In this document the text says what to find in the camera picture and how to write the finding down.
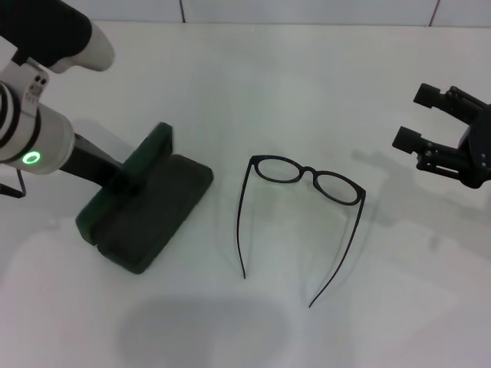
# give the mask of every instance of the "eyeglass frame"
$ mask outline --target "eyeglass frame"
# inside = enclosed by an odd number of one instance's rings
[[[289,180],[277,180],[277,179],[273,179],[273,178],[269,178],[269,177],[265,176],[264,174],[261,173],[261,170],[259,169],[259,164],[260,164],[260,162],[265,161],[267,159],[277,159],[279,161],[283,161],[283,162],[292,164],[293,166],[295,166],[298,169],[298,175],[294,179],[289,179]],[[308,307],[310,308],[313,305],[313,303],[321,296],[321,294],[324,292],[324,290],[329,286],[329,284],[334,280],[334,277],[339,272],[341,266],[343,265],[344,260],[346,259],[346,256],[348,255],[348,252],[349,252],[350,247],[351,247],[351,243],[353,242],[354,233],[356,232],[358,224],[360,223],[361,213],[363,212],[363,206],[364,206],[364,202],[365,202],[365,199],[367,196],[367,192],[365,191],[365,189],[361,188],[356,182],[350,180],[346,176],[338,174],[337,172],[318,171],[318,170],[316,170],[310,166],[302,166],[299,163],[293,161],[292,159],[288,159],[288,158],[282,157],[282,156],[272,156],[272,155],[255,155],[255,156],[252,156],[249,159],[249,164],[248,164],[247,170],[245,172],[244,182],[242,183],[242,191],[240,193],[239,209],[237,211],[237,227],[236,227],[237,250],[239,251],[240,265],[242,266],[242,273],[243,273],[244,279],[246,279],[246,268],[244,267],[244,261],[242,260],[242,252],[240,250],[239,225],[240,225],[240,215],[242,213],[242,204],[243,204],[243,200],[244,200],[244,194],[246,193],[247,182],[249,179],[251,168],[253,166],[254,166],[255,172],[261,178],[263,178],[264,180],[267,180],[269,182],[277,182],[279,184],[289,184],[289,183],[293,183],[293,182],[299,182],[306,172],[310,172],[310,173],[312,173],[312,176],[313,176],[314,187],[321,194],[328,197],[331,201],[334,201],[340,205],[349,205],[349,206],[357,205],[358,203],[360,203],[360,208],[358,209],[358,214],[357,214],[356,219],[354,221],[353,231],[351,233],[350,240],[348,241],[348,245],[347,245],[346,249],[344,250],[343,257],[339,261],[339,264],[338,264],[336,270],[334,271],[334,274],[329,278],[329,280],[325,284],[325,286],[318,292],[318,294],[314,297],[312,302],[308,305]],[[337,199],[337,198],[333,197],[332,195],[328,194],[326,191],[323,190],[323,188],[318,183],[318,177],[323,176],[323,175],[333,176],[333,177],[336,177],[338,179],[345,181],[357,193],[357,198],[352,202],[346,202],[346,201],[341,201],[340,199]]]

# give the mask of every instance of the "white table surface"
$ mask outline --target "white table surface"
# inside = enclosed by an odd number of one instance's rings
[[[491,101],[491,30],[103,22],[97,74],[53,76],[43,102],[125,159],[153,126],[215,181],[152,266],[133,275],[84,243],[97,187],[27,176],[0,202],[0,366],[50,368],[488,367],[491,198],[415,169],[400,125],[456,145],[465,126],[412,102],[422,82]],[[0,62],[14,49],[0,43]],[[302,182],[252,174],[255,154],[342,173],[367,207],[338,278],[346,210]],[[2,182],[14,184],[11,169]]]

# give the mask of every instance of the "glowing green light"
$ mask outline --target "glowing green light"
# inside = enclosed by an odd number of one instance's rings
[[[22,157],[22,162],[26,165],[33,165],[40,159],[41,154],[38,151],[31,151],[29,153],[26,153],[24,157]]]

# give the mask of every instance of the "eyeglasses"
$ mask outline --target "eyeglasses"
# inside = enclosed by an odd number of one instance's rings
[[[346,258],[346,255],[350,250],[354,233],[356,232],[358,223],[360,222],[361,212],[363,211],[363,205],[367,193],[365,192],[365,189],[361,188],[356,182],[353,182],[350,179],[337,174],[336,172],[317,171],[310,166],[299,165],[295,161],[287,159],[286,157],[251,157],[251,159],[249,160],[249,165],[247,166],[247,171],[245,172],[244,183],[242,184],[242,192],[240,193],[239,210],[237,213],[237,250],[239,251],[240,264],[242,266],[244,279],[246,278],[246,269],[244,267],[244,261],[242,260],[242,252],[240,251],[239,225],[240,213],[242,211],[242,201],[244,199],[244,193],[246,192],[247,179],[249,178],[251,167],[253,166],[257,174],[263,179],[268,180],[269,182],[278,182],[281,184],[299,182],[305,172],[309,171],[314,177],[314,187],[324,196],[328,197],[331,201],[339,203],[340,205],[357,205],[358,203],[360,203],[360,208],[358,209],[358,214],[354,222],[353,232],[351,233],[348,246],[344,250],[343,257],[340,260],[339,265],[336,267],[336,270],[334,271],[334,274],[331,276],[329,281],[314,297],[314,300],[308,305],[308,307],[310,308],[317,300],[317,298],[321,296],[326,287],[329,286],[329,284],[334,280],[334,277],[343,265],[344,259]]]

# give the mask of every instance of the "white wall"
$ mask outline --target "white wall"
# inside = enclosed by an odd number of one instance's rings
[[[428,25],[437,0],[183,0],[188,22]]]
[[[491,1],[441,0],[433,25],[491,27]]]
[[[179,0],[63,0],[90,19],[181,22]]]

